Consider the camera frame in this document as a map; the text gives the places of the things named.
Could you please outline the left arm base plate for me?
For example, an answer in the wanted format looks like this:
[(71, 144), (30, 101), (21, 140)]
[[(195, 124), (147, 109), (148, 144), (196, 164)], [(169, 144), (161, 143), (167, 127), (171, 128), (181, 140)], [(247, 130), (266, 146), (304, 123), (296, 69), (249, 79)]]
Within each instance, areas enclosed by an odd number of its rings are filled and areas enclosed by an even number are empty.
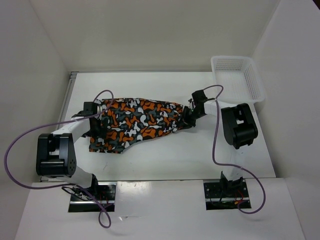
[[(114, 212), (116, 189), (116, 182), (101, 181), (96, 192), (91, 194), (108, 212)], [(65, 187), (63, 190), (70, 194), (69, 213), (94, 213), (101, 210), (95, 201), (78, 187)]]

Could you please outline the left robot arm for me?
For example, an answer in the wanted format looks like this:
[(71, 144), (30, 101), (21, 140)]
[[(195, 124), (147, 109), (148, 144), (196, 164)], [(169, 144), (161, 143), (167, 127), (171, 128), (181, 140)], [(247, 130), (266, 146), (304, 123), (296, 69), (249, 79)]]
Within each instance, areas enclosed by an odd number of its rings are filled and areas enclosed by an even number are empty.
[(83, 110), (72, 116), (71, 123), (52, 133), (41, 134), (37, 140), (36, 173), (79, 185), (87, 199), (96, 199), (100, 194), (97, 177), (77, 166), (74, 145), (80, 138), (98, 135), (100, 113), (97, 103), (85, 102)]

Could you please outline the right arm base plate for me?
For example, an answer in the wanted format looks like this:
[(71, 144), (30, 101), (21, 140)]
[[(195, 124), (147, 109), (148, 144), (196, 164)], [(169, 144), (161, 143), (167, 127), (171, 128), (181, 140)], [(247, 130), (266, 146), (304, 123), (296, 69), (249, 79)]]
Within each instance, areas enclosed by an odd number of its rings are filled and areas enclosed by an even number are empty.
[(219, 180), (203, 182), (206, 210), (251, 209), (250, 197), (246, 182), (235, 190), (223, 191)]

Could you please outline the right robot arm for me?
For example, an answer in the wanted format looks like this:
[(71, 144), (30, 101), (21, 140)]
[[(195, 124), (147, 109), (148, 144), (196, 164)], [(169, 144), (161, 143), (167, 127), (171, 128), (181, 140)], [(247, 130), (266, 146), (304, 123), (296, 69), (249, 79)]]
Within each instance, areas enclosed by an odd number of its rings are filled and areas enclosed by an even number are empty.
[[(197, 90), (192, 93), (189, 106), (183, 108), (182, 122), (194, 127), (196, 121), (206, 115), (216, 118), (212, 160), (221, 167), (219, 191), (223, 196), (230, 197), (243, 187), (244, 173), (257, 179), (252, 171), (244, 167), (244, 163), (246, 150), (258, 137), (258, 128), (247, 103), (222, 102), (217, 98), (208, 98), (204, 90)], [(223, 161), (218, 161), (216, 157), (220, 127), (224, 141), (233, 149), (229, 159)]]

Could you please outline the orange camouflage shorts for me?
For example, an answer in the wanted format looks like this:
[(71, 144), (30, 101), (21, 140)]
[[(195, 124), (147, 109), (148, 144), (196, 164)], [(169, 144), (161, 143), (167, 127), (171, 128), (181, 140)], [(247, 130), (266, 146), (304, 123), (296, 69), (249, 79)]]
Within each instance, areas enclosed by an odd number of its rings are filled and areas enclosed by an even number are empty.
[(98, 99), (106, 111), (101, 119), (105, 137), (91, 137), (90, 152), (120, 154), (142, 141), (164, 137), (192, 126), (183, 123), (185, 106), (176, 102), (144, 98)]

